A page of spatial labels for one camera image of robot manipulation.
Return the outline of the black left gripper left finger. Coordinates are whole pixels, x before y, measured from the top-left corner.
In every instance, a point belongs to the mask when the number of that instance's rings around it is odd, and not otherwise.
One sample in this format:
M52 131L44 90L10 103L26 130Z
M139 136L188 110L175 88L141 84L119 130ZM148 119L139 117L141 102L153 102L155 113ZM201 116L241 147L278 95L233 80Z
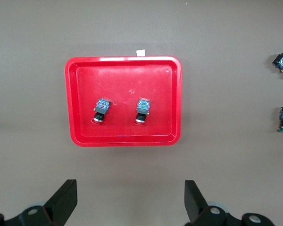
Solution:
M20 214L22 226L63 226L77 206L77 181L68 179L42 206Z

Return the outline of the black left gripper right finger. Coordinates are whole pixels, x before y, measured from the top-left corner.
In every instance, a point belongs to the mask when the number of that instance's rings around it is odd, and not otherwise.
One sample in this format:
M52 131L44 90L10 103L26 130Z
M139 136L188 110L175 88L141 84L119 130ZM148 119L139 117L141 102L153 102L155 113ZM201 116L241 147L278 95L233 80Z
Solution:
M184 206L191 226L225 226L226 213L217 206L209 206L195 181L184 183Z

